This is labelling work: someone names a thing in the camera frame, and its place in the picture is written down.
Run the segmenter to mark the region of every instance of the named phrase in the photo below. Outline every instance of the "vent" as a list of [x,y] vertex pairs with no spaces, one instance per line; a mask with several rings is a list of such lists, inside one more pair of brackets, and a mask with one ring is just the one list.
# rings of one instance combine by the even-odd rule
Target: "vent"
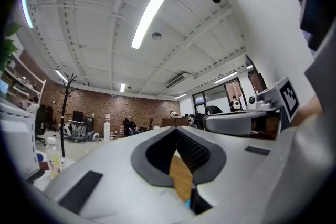
[[171,87],[175,86],[176,84],[180,83],[181,81],[185,80],[186,78],[193,77],[192,75],[188,73],[183,73],[178,78],[174,79],[172,82],[170,82],[166,88],[170,89]]

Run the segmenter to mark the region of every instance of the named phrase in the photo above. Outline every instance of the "brick wall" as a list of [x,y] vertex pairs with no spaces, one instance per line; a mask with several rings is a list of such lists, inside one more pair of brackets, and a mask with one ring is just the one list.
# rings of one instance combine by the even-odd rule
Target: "brick wall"
[[[54,110],[54,117],[57,123],[60,122],[60,115],[57,111],[61,111],[64,95],[60,91],[64,90],[64,86],[54,83],[44,72],[31,60],[29,55],[23,51],[20,56],[21,61],[39,78],[46,79],[46,85],[43,90],[41,104],[49,105]],[[16,65],[15,70],[22,76],[26,76],[32,83],[33,79],[22,67]],[[147,127],[149,119],[153,118],[153,124],[161,125],[161,119],[169,116],[171,111],[180,114],[179,102],[152,100],[144,98],[131,98],[116,95],[115,97],[99,92],[91,92],[86,90],[77,90],[71,93],[67,100],[65,120],[72,118],[73,110],[83,112],[84,116],[95,115],[94,130],[103,134],[103,123],[105,113],[111,114],[111,130],[117,131],[122,124],[122,121],[128,116],[133,116],[137,126]]]

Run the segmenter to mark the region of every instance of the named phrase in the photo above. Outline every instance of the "plastic bottle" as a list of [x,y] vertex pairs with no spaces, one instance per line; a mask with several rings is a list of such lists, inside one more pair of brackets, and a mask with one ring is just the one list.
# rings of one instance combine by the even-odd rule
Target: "plastic bottle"
[[56,139],[48,137],[48,146],[46,148],[47,162],[51,178],[55,178],[62,172],[61,153],[56,146]]

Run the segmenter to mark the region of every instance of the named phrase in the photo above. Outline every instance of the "shelf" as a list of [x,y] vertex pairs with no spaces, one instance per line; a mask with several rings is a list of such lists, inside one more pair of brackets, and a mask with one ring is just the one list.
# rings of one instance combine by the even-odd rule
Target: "shelf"
[[30,89],[33,92],[36,92],[38,95],[41,95],[40,92],[36,91],[35,89],[31,88],[28,84],[24,83],[22,80],[20,80],[19,78],[17,78],[12,72],[10,72],[7,68],[5,68],[5,71],[13,78],[15,79],[17,82],[19,82],[20,84],[22,84],[23,86],[27,87],[28,89]]
[[13,86],[13,90],[18,91],[18,92],[22,93],[23,95],[30,97],[29,93],[26,93],[26,92],[16,88],[15,86]]
[[8,95],[11,95],[11,96],[13,96],[13,97],[16,97],[16,98],[18,98],[18,99],[21,99],[21,100],[27,102],[28,104],[32,104],[32,103],[33,103],[33,102],[30,102],[29,100],[22,99],[21,97],[19,97],[19,96],[13,94],[12,92],[9,92],[9,91],[8,91],[7,94],[8,94]]

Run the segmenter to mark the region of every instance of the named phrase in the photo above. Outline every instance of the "floor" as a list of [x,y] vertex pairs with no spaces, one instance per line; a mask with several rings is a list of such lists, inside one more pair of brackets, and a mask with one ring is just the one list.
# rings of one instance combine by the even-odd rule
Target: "floor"
[[[42,138],[47,139],[47,137],[49,136],[56,138],[56,144],[58,148],[61,149],[59,132],[46,131]],[[101,142],[74,143],[73,140],[65,139],[64,148],[66,157],[74,161],[78,161],[86,154],[102,146],[104,143],[113,143],[113,141],[103,140]],[[42,152],[46,151],[46,147],[43,146],[43,143],[39,141],[36,142],[36,149]],[[174,178],[175,190],[180,198],[183,201],[187,201],[188,199],[190,199],[193,175],[190,173],[188,167],[182,161],[177,151],[172,159],[170,176]]]

